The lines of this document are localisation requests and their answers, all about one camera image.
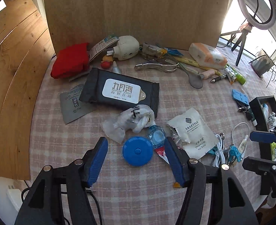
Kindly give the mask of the small clear blue bottle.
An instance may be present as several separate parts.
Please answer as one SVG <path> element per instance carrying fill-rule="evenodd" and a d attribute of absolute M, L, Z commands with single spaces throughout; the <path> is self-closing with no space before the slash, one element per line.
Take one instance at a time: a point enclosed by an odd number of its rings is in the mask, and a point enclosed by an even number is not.
<path fill-rule="evenodd" d="M 158 149 L 164 145 L 166 133 L 164 129 L 158 125 L 152 125 L 148 130 L 148 139 L 154 149 Z"/>

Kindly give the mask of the large cream lotion bottle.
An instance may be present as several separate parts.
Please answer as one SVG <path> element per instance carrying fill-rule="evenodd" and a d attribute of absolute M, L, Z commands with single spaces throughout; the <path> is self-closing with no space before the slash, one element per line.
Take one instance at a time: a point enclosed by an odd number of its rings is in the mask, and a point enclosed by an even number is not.
<path fill-rule="evenodd" d="M 268 122 L 268 117 L 269 117 L 269 106 L 266 103 L 262 104 L 262 112 L 264 115 L 264 118 L 266 122 Z"/>

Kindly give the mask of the snack sachet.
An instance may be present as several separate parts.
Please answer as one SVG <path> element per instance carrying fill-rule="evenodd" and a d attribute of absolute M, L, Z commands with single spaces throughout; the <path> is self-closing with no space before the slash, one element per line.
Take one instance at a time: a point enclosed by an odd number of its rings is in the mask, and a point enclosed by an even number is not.
<path fill-rule="evenodd" d="M 229 79 L 230 84 L 232 85 L 236 81 L 236 75 L 234 70 L 230 66 L 225 67 L 224 70 Z"/>

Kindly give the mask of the black storage tray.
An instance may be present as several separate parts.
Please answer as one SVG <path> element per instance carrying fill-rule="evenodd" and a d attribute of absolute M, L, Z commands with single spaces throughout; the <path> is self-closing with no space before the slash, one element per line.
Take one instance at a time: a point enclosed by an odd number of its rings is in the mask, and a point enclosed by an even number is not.
<path fill-rule="evenodd" d="M 257 131 L 268 131 L 268 118 L 265 117 L 263 112 L 263 104 L 267 104 L 269 107 L 269 113 L 274 112 L 276 114 L 276 99 L 274 96 L 256 97 L 251 100 L 250 108 L 254 114 L 257 121 L 257 126 L 255 127 Z M 259 142 L 260 157 L 265 160 L 272 159 L 270 144 Z"/>

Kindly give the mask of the potted plant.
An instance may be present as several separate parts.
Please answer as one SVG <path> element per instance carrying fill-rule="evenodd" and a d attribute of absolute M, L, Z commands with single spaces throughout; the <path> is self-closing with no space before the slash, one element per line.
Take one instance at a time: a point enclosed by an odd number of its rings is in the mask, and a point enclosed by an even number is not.
<path fill-rule="evenodd" d="M 265 50 L 260 50 L 255 58 L 249 62 L 255 74 L 263 79 L 264 74 L 270 72 L 269 80 L 265 86 L 268 88 L 271 82 L 275 83 L 274 93 L 276 93 L 276 59 L 272 59 Z"/>

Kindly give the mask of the black pen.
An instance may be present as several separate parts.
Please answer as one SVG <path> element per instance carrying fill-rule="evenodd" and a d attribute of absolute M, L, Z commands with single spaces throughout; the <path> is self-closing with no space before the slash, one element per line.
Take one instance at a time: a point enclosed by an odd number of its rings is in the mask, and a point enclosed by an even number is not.
<path fill-rule="evenodd" d="M 226 74 L 224 74 L 224 75 L 218 76 L 218 77 L 216 77 L 216 78 L 213 78 L 213 79 L 211 80 L 211 83 L 216 83 L 216 82 L 221 81 L 221 80 L 226 79 L 226 78 L 228 78 L 228 77 L 227 77 Z"/>

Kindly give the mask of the grey sachet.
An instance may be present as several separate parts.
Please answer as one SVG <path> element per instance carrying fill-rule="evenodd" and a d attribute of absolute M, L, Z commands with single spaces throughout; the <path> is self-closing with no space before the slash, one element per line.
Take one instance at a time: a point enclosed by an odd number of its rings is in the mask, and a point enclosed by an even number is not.
<path fill-rule="evenodd" d="M 79 100 L 83 88 L 84 85 L 79 84 L 70 91 L 60 94 L 60 107 L 65 124 L 71 123 L 97 109 L 93 104 Z"/>

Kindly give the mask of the white shower cap sachet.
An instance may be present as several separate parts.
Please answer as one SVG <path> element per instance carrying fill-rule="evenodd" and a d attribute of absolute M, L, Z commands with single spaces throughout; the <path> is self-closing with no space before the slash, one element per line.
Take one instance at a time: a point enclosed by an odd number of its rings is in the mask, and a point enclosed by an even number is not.
<path fill-rule="evenodd" d="M 167 125 L 173 131 L 174 142 L 181 146 L 190 158 L 202 158 L 219 142 L 194 108 L 169 120 Z"/>

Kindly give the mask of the blue tape measure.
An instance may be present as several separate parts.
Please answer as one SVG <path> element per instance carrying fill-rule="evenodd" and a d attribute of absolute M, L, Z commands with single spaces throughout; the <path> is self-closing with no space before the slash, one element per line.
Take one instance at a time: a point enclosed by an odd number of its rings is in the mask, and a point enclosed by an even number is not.
<path fill-rule="evenodd" d="M 131 137 L 122 149 L 124 160 L 134 166 L 146 165 L 153 157 L 153 147 L 150 141 L 144 137 Z"/>

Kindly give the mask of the clear plastic bag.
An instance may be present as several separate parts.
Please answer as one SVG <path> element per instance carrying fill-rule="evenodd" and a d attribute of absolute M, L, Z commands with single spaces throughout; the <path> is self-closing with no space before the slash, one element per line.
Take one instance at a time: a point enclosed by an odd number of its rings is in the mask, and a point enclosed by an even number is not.
<path fill-rule="evenodd" d="M 101 127 L 107 137 L 122 144 L 128 130 L 138 134 L 143 128 L 153 125 L 155 125 L 154 111 L 147 105 L 137 105 L 105 120 Z"/>

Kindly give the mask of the orange tissue pack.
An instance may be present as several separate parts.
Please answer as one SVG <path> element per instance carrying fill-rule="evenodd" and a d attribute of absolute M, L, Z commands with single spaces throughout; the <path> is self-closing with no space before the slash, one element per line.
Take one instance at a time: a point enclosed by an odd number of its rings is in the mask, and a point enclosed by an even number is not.
<path fill-rule="evenodd" d="M 192 43 L 188 52 L 202 67 L 222 70 L 227 64 L 226 57 L 217 48 L 203 43 Z"/>

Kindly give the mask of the white massage roller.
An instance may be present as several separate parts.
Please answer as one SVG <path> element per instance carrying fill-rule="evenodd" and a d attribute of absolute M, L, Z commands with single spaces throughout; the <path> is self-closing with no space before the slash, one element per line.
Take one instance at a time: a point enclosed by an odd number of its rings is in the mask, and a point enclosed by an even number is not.
<path fill-rule="evenodd" d="M 268 130 L 272 130 L 274 127 L 276 127 L 276 114 L 275 112 L 272 112 L 268 116 Z"/>

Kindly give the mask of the green Mentholatum lip balm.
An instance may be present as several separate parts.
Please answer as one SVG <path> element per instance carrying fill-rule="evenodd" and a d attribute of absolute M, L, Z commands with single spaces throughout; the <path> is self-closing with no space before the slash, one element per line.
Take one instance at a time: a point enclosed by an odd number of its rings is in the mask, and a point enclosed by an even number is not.
<path fill-rule="evenodd" d="M 257 121 L 256 121 L 256 118 L 255 118 L 255 116 L 254 116 L 254 114 L 253 114 L 251 108 L 248 109 L 248 113 L 249 113 L 249 118 L 250 118 L 252 124 L 253 124 L 254 126 L 257 126 Z"/>

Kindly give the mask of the black wet wipes pack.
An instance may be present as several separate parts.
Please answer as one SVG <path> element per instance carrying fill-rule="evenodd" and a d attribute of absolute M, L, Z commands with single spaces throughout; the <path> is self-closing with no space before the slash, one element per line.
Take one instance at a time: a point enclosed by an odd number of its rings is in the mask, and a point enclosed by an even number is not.
<path fill-rule="evenodd" d="M 127 110 L 139 104 L 158 114 L 159 83 L 92 68 L 79 100 L 90 104 L 109 105 Z"/>

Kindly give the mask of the red cloth pouch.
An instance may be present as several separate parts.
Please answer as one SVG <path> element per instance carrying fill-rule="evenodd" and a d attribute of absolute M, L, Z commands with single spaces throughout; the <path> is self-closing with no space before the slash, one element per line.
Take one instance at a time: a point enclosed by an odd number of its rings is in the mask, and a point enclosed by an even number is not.
<path fill-rule="evenodd" d="M 89 43 L 81 43 L 61 50 L 52 66 L 51 77 L 64 79 L 87 71 L 89 68 L 88 46 Z"/>

